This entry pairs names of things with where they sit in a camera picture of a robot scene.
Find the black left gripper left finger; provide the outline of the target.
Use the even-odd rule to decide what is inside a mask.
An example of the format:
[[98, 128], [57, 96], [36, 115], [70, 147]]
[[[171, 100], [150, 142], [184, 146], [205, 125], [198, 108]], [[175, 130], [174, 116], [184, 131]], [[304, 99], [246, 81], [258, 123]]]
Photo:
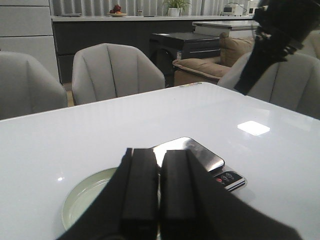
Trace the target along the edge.
[[158, 164], [151, 148], [128, 148], [110, 181], [61, 240], [155, 240]]

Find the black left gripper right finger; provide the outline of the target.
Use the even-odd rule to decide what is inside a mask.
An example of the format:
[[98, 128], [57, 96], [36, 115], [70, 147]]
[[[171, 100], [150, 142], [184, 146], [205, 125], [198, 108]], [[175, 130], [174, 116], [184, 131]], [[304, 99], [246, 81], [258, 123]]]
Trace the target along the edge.
[[300, 240], [217, 182], [189, 150], [168, 150], [160, 177], [163, 240]]

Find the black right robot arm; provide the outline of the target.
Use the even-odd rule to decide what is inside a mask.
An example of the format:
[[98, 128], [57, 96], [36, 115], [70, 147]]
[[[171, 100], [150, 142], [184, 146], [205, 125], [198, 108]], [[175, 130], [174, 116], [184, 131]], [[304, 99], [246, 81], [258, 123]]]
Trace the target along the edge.
[[[253, 51], [235, 89], [246, 95], [262, 74], [302, 48], [320, 23], [317, 0], [262, 0]], [[160, 174], [163, 240], [298, 240], [297, 231], [227, 191], [190, 150], [168, 150]]]

